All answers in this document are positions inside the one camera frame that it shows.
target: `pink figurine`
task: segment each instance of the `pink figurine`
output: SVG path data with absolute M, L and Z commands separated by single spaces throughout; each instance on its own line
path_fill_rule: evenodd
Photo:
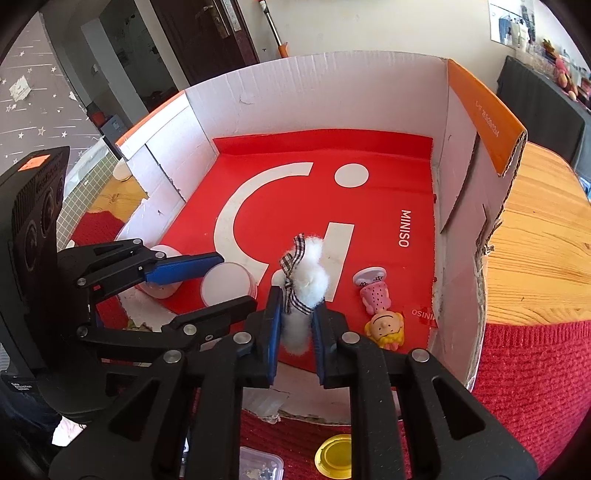
M 365 268 L 353 276 L 353 282 L 361 287 L 359 295 L 365 310 L 372 319 L 365 325 L 365 335 L 380 348 L 396 351 L 404 343 L 404 317 L 391 312 L 392 305 L 382 267 Z

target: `star-patterned wallpaper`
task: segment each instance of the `star-patterned wallpaper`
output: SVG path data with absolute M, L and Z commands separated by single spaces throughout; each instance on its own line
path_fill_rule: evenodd
M 100 136 L 35 14 L 0 65 L 0 173 L 32 151 L 63 145 L 71 149 L 69 171 Z

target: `red knit fabric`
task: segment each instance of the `red knit fabric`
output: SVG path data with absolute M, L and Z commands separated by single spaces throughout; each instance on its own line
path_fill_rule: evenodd
M 110 212 L 85 214 L 72 235 L 76 245 L 103 244 L 112 242 L 124 223 Z M 117 296 L 102 301 L 96 306 L 100 319 L 108 328 L 124 329 L 128 316 Z
M 591 320 L 487 325 L 474 396 L 544 472 L 591 407 Z
M 87 213 L 73 239 L 79 245 L 112 241 L 122 226 L 108 212 Z M 105 325 L 125 326 L 119 302 L 112 300 L 108 309 L 106 303 L 99 309 Z M 558 457 L 591 407 L 590 384 L 591 320 L 486 326 L 473 393 L 528 449 L 540 472 Z M 285 480 L 320 480 L 325 477 L 314 466 L 314 454 L 327 438 L 344 432 L 350 429 L 288 419 L 271 425 L 243 412 L 241 443 L 280 456 Z

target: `orange sticker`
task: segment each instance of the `orange sticker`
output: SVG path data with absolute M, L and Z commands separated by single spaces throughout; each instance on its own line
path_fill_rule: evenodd
M 37 168 L 45 162 L 51 155 L 39 155 L 38 157 L 33 157 L 27 163 L 25 163 L 18 171 L 21 170 L 29 170 L 30 168 Z
M 526 134 L 517 117 L 484 83 L 453 60 L 447 61 L 449 85 L 462 102 L 499 175 Z

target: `clear plastic container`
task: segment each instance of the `clear plastic container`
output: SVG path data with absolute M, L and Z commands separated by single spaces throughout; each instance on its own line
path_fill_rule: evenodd
M 281 480 L 283 460 L 277 455 L 240 447 L 239 480 Z

